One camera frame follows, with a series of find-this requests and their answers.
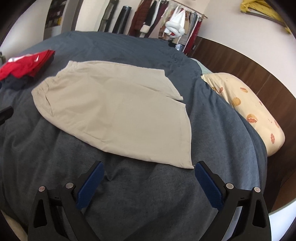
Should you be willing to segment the beige shorts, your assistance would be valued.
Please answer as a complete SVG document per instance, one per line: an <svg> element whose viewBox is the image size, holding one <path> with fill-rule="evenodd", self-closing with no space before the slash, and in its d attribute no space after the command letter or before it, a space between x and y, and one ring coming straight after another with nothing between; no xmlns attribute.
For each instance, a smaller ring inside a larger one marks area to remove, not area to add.
<svg viewBox="0 0 296 241"><path fill-rule="evenodd" d="M32 97L47 121L97 149L193 168L186 106L161 69L69 61Z"/></svg>

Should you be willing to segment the dark navy folded garment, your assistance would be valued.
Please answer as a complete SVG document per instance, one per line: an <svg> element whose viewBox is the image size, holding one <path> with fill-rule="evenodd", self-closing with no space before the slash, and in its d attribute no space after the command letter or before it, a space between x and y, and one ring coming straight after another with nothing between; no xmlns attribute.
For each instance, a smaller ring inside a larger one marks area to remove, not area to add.
<svg viewBox="0 0 296 241"><path fill-rule="evenodd" d="M12 89L12 90L21 90L25 88L31 78L29 76L23 76L21 78L17 78L13 75L9 75L7 78L1 81L1 88L4 89Z"/></svg>

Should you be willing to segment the wooden headboard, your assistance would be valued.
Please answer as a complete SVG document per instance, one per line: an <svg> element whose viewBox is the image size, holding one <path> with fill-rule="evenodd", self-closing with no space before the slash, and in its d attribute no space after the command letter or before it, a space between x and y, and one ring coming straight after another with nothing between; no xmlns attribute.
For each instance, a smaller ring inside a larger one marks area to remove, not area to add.
<svg viewBox="0 0 296 241"><path fill-rule="evenodd" d="M268 158L264 198L269 211L285 206L295 198L295 188L286 187L295 176L295 97L261 65L212 40L197 37L188 56L197 59L212 72L226 72L238 77L279 122L285 134L285 143Z"/></svg>

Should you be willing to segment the red folded garment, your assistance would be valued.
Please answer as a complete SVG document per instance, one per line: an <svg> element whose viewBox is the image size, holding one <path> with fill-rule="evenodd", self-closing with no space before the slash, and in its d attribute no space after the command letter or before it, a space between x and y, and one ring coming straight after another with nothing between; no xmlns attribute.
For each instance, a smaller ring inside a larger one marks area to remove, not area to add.
<svg viewBox="0 0 296 241"><path fill-rule="evenodd" d="M1 66L1 81L10 75L15 78L35 77L39 71L53 60L56 51L45 50L34 54L10 58Z"/></svg>

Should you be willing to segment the blue-grey duvet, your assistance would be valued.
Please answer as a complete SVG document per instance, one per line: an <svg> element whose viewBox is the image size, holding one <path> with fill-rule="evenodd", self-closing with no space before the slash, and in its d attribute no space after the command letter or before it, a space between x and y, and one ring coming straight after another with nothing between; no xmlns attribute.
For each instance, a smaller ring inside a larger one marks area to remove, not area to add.
<svg viewBox="0 0 296 241"><path fill-rule="evenodd" d="M40 186L105 173L86 220L101 240L198 240L216 215L194 175L203 161L224 182L264 189L257 131L167 42L63 33L22 51L54 50L32 85L1 89L1 210L28 226Z"/></svg>

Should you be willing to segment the cream floral pillow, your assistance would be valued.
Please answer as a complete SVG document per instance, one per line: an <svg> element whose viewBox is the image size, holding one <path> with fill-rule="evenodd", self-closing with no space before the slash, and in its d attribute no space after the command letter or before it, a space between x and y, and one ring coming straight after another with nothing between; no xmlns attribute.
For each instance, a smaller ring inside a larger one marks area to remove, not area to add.
<svg viewBox="0 0 296 241"><path fill-rule="evenodd" d="M229 73L204 74L201 78L253 126L265 144L267 156L283 146L285 134L280 125L243 81Z"/></svg>

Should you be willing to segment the black tall speaker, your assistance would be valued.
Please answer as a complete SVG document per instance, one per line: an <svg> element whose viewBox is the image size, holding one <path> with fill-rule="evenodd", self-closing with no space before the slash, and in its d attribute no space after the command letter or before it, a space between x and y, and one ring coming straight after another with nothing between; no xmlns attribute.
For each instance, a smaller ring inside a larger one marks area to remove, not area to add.
<svg viewBox="0 0 296 241"><path fill-rule="evenodd" d="M119 16L115 22L114 28L112 30L112 33L115 34L124 34L125 32L125 28L126 28L126 24L128 21L128 18L130 16L130 12L132 10L131 6L123 6Z"/></svg>

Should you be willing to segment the pale green pillow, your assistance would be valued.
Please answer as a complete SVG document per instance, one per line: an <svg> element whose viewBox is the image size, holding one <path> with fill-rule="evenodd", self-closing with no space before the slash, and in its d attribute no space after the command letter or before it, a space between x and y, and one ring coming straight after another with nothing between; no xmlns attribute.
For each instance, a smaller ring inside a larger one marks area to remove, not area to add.
<svg viewBox="0 0 296 241"><path fill-rule="evenodd" d="M205 67L200 61L198 61L194 58L191 58L191 60L195 61L199 65L199 67L201 68L202 74L212 73L212 71L210 71L207 67Z"/></svg>

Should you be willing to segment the clothes rack with garments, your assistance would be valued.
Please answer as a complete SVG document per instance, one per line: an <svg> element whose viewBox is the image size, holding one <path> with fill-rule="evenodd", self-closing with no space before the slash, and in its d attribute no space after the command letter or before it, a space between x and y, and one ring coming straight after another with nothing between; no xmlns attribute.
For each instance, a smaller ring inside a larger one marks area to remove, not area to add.
<svg viewBox="0 0 296 241"><path fill-rule="evenodd" d="M128 24L128 34L140 38L168 41L171 47L185 55L193 50L208 1L136 1L132 20ZM175 9L184 9L185 33L179 38L170 39L164 33L165 23L170 20Z"/></svg>

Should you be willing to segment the white hanging hoodie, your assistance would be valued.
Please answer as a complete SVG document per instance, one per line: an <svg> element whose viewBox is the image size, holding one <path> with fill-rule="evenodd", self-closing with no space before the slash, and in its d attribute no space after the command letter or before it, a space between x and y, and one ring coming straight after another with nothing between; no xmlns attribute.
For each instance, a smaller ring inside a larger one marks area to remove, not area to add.
<svg viewBox="0 0 296 241"><path fill-rule="evenodd" d="M166 28L164 33L168 35L170 39L176 39L184 35L185 16L186 11L184 9L175 9L170 20L165 23Z"/></svg>

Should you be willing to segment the yellow cloth on wall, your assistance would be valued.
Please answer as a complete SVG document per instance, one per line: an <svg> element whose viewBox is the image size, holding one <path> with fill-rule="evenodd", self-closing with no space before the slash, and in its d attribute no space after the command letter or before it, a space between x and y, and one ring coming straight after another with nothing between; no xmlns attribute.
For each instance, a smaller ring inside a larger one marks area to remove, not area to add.
<svg viewBox="0 0 296 241"><path fill-rule="evenodd" d="M283 26L289 34L292 34L283 18L266 1L244 0L240 4L240 11L278 23Z"/></svg>

